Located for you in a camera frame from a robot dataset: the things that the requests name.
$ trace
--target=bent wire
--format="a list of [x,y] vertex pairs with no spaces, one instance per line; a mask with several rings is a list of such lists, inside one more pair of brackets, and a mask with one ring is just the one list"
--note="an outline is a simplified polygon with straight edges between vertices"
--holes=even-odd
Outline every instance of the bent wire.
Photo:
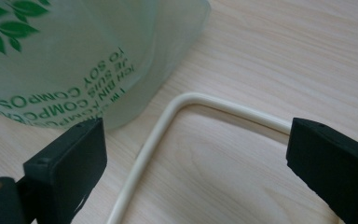
[[179,95],[165,108],[157,124],[153,128],[152,133],[147,138],[138,155],[138,158],[131,168],[130,174],[124,183],[124,186],[117,196],[117,201],[109,218],[107,219],[106,224],[121,223],[121,220],[124,217],[126,209],[131,201],[131,197],[136,190],[137,184],[141,179],[142,174],[161,137],[165,134],[176,113],[187,105],[204,105],[243,119],[248,119],[260,125],[269,127],[277,132],[285,133],[287,135],[290,134],[291,122],[276,118],[270,114],[202,93],[189,92]]

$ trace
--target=wooden table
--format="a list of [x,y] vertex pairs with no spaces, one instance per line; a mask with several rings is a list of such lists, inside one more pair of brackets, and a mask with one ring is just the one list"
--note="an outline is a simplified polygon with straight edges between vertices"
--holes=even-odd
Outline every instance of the wooden table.
[[[104,223],[167,103],[199,91],[282,119],[325,123],[358,141],[358,1],[211,0],[197,42],[145,111],[106,131],[108,164],[74,223]],[[0,117],[0,176],[62,130]],[[338,223],[286,167],[288,136],[202,106],[179,112],[125,223]]]

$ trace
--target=green plastic bag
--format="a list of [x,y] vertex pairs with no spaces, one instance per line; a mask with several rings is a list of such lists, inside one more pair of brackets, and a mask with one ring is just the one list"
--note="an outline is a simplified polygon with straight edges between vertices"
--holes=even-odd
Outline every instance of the green plastic bag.
[[0,114],[68,128],[133,119],[200,33],[206,0],[0,1]]

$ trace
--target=clamp jaw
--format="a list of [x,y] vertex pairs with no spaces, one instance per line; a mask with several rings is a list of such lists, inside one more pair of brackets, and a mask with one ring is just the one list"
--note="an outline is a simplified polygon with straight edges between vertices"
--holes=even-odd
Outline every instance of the clamp jaw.
[[287,165],[346,223],[358,224],[358,142],[315,121],[293,119]]
[[102,119],[78,123],[24,163],[17,183],[0,177],[0,223],[70,223],[106,163]]

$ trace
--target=plastic bag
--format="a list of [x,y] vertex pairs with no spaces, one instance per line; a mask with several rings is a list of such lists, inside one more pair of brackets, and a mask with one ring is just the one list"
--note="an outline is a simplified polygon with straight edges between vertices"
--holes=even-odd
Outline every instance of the plastic bag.
[[137,116],[208,17],[206,0],[0,2],[0,114],[67,128]]

